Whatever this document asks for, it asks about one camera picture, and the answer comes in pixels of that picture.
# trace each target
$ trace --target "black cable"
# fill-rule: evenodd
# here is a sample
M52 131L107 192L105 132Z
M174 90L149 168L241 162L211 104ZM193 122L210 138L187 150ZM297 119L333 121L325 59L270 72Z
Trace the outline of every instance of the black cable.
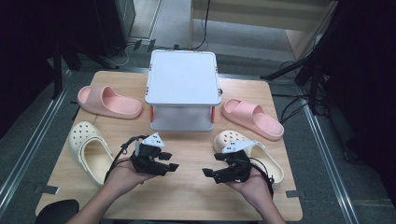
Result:
M136 140L139 140L139 138L145 139L145 138L147 138L147 137L149 137L149 136L148 136L148 135L134 136L134 137L131 137L126 143L122 144L121 150L119 151L119 153L117 154L117 156L114 158L114 161L111 162L110 168L108 169L108 171L107 171L107 173L106 173L105 182L106 182L106 180L107 180L108 175L111 173L111 171L114 169L114 167L116 167L118 164L120 164L120 162L128 161L128 160L129 160L129 159L128 159L128 160L118 161L118 159L119 159L121 153L124 154L124 155L126 155L126 154L128 153L128 151L127 151L126 149L128 148L129 145L131 145L132 142L134 142L134 141L136 141Z
M202 41L202 43L198 47L193 48L192 50L196 50L196 49L200 48L206 42L207 17L209 15L209 6L210 6L210 0L207 0L206 17L205 17L205 29L204 29L204 40Z
M284 124L288 119L290 119L291 117L293 117L294 115L298 114L298 112L300 112L301 109L303 109L304 106L308 105L308 103L305 103L303 105L300 105L297 109L293 110L293 112L291 112L285 119L282 119L280 121L281 124Z

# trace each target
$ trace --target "gray floor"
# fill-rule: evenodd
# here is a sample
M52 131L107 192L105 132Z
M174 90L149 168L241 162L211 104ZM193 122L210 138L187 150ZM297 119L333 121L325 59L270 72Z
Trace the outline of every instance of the gray floor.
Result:
M188 18L185 18L184 9L190 1L164 0L158 20L153 28L152 38L156 39L156 46L173 47L175 44L187 46L186 29ZM216 22L208 24L208 47L205 50L214 51L217 54L219 72L222 74L233 74L232 78L259 79L259 75L275 72L284 66L283 62L293 60L289 43L284 31L277 29L264 29L261 41L256 49L255 45L247 43L249 38L256 38L255 29L258 27L247 27L240 35L227 35L227 33L215 32L216 27L234 27L236 24ZM200 43L199 25L195 25L196 35L194 45ZM150 52L147 47L139 50L128 50L129 61L120 68L121 71L147 71L137 68L149 67ZM35 193L37 186L46 185L51 170L64 145L68 131L73 123L73 117L78 110L76 101L77 92L85 85L89 85L93 74L103 70L86 57L81 57L83 67L79 72L68 72L64 74L65 88L64 98L57 105L57 113L50 117L48 129L41 135L35 130L40 125L40 120L46 115L47 108L54 106L56 102L51 101L52 86L45 89L35 102L30 106L13 125L5 137L0 139L0 180L2 185L18 164L23 151L36 150L35 156L28 162L29 166L22 172L23 176L7 207L2 207L0 223L34 223L35 207L40 198ZM126 55L121 52L118 57L111 60L117 63L126 62ZM294 73L287 77L280 77L270 82L272 94L296 95L301 93L292 79ZM293 98L275 97L276 112L280 118L283 110ZM300 106L303 101L297 101L286 114ZM337 175L342 178L341 184L346 189L346 196L353 205L356 218L347 220L343 213L340 198L337 197L340 183L333 182L329 174L329 166L323 160L323 146L320 146L318 133L314 132L312 126L317 124L324 138L325 149L330 152L330 157L336 167ZM290 165L295 179L297 190L301 192L300 201L303 208L303 219L297 223L395 223L395 209L389 201L378 175L368 166L356 165L344 159L343 149L338 141L332 125L326 117L314 117L310 120L309 110L302 110L289 119L285 124L284 141L288 151Z

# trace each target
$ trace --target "pink slide sandal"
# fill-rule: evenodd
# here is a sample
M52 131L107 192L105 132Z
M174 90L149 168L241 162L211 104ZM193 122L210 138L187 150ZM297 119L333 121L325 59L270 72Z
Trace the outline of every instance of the pink slide sandal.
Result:
M86 86L78 92L78 104L93 114L118 119L136 118L142 111L142 103L121 96L110 87Z
M265 114L260 105L230 99L224 103L221 113L227 119L245 126L269 140L276 141L283 136L282 124Z

